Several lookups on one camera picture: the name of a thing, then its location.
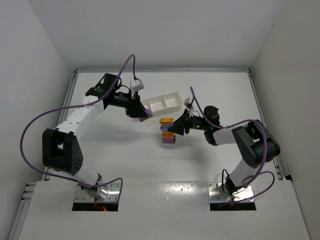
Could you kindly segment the metal base plate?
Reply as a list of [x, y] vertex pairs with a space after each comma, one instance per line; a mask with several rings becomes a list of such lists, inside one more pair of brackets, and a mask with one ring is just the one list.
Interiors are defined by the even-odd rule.
[[75, 203], [98, 203], [115, 204], [118, 202], [121, 193], [122, 182], [116, 180], [102, 187], [84, 187], [76, 186], [74, 202]]
[[221, 182], [208, 182], [207, 188], [210, 204], [235, 203], [239, 201], [250, 203], [255, 201], [253, 198], [254, 193], [250, 185], [247, 188], [240, 188], [232, 195], [223, 191]]

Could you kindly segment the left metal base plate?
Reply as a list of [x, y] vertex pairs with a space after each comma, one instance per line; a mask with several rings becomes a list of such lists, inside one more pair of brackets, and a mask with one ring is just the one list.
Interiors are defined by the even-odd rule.
[[84, 187], [76, 186], [74, 202], [75, 203], [98, 203], [115, 204], [118, 202], [121, 193], [122, 182], [116, 180], [102, 187]]

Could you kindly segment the thin purple lego plate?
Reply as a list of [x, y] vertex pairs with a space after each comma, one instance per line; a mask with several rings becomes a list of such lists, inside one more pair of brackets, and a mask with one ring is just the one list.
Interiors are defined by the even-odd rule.
[[175, 138], [172, 138], [172, 139], [163, 138], [162, 139], [162, 143], [163, 144], [175, 144], [176, 143], [176, 139]]

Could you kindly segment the white three-compartment tray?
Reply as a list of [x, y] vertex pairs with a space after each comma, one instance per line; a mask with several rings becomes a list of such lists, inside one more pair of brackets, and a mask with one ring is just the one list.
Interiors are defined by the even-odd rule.
[[143, 99], [141, 103], [147, 110], [151, 111], [153, 117], [177, 112], [183, 105], [182, 98], [178, 92]]

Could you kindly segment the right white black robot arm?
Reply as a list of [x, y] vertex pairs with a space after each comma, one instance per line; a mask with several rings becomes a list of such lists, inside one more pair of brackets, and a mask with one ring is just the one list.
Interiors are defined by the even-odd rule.
[[204, 108], [203, 117], [193, 116], [189, 109], [185, 109], [168, 130], [181, 136], [189, 134], [190, 130], [200, 130], [212, 146], [237, 145], [241, 160], [222, 184], [222, 190], [229, 195], [243, 188], [264, 163], [273, 160], [281, 152], [278, 142], [259, 120], [224, 128], [220, 125], [218, 108], [211, 105]]

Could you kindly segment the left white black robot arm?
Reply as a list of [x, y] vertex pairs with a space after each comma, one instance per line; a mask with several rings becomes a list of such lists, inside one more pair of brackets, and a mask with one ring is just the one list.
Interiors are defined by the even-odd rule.
[[46, 129], [42, 134], [42, 162], [57, 172], [75, 180], [86, 194], [95, 200], [105, 201], [109, 184], [104, 185], [102, 176], [84, 163], [79, 140], [90, 123], [108, 106], [125, 109], [130, 118], [148, 118], [148, 111], [138, 94], [144, 88], [141, 79], [130, 81], [128, 92], [120, 92], [122, 80], [106, 73], [86, 93], [81, 106], [55, 129]]

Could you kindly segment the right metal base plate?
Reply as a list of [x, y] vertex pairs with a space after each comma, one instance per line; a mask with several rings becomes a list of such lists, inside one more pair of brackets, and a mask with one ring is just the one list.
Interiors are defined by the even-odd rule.
[[223, 191], [221, 182], [208, 182], [207, 188], [210, 204], [235, 203], [239, 201], [250, 203], [255, 201], [253, 198], [254, 193], [250, 185], [247, 188], [240, 188], [232, 195]]

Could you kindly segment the back aluminium frame rail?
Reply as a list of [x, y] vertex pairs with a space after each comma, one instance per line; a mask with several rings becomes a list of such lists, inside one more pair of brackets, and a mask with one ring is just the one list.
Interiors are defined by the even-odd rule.
[[[120, 68], [78, 68], [77, 73], [118, 73]], [[136, 73], [249, 73], [249, 68], [237, 67], [146, 67], [136, 68]]]

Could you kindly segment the yellow striped lego brick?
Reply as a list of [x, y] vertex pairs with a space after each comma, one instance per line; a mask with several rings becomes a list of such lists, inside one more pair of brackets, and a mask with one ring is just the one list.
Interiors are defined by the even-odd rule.
[[172, 117], [162, 117], [159, 120], [159, 123], [161, 125], [171, 125], [174, 122], [174, 119]]

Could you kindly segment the purple lego brick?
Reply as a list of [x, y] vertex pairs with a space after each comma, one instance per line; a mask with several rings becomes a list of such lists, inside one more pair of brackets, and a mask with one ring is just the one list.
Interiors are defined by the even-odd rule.
[[153, 117], [153, 113], [150, 109], [145, 109], [144, 112], [145, 112], [145, 115], [139, 118], [140, 122], [144, 122], [145, 120], [148, 120]]

